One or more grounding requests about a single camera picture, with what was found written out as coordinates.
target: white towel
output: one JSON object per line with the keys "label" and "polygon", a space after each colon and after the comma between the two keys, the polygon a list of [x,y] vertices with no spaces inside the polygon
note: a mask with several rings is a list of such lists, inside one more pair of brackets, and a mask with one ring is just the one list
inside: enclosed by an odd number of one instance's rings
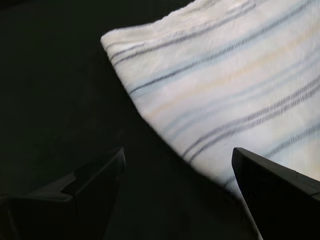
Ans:
{"label": "white towel", "polygon": [[141,116],[200,173],[239,194],[242,147],[320,180],[320,0],[196,0],[101,43]]}

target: dark background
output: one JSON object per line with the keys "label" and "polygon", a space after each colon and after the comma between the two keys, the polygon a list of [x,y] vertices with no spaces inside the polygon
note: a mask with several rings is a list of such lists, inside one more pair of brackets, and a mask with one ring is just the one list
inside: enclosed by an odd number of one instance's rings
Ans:
{"label": "dark background", "polygon": [[256,238],[239,201],[142,120],[100,44],[109,30],[189,2],[34,0],[0,10],[0,193],[28,193],[121,146],[126,171],[107,239]]}

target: fabric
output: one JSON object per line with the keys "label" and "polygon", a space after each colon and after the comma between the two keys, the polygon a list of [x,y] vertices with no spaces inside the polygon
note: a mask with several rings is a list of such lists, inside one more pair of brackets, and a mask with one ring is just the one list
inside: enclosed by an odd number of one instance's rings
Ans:
{"label": "fabric", "polygon": [[101,43],[140,115],[239,192],[235,147],[320,180],[319,13],[319,0],[196,0]]}

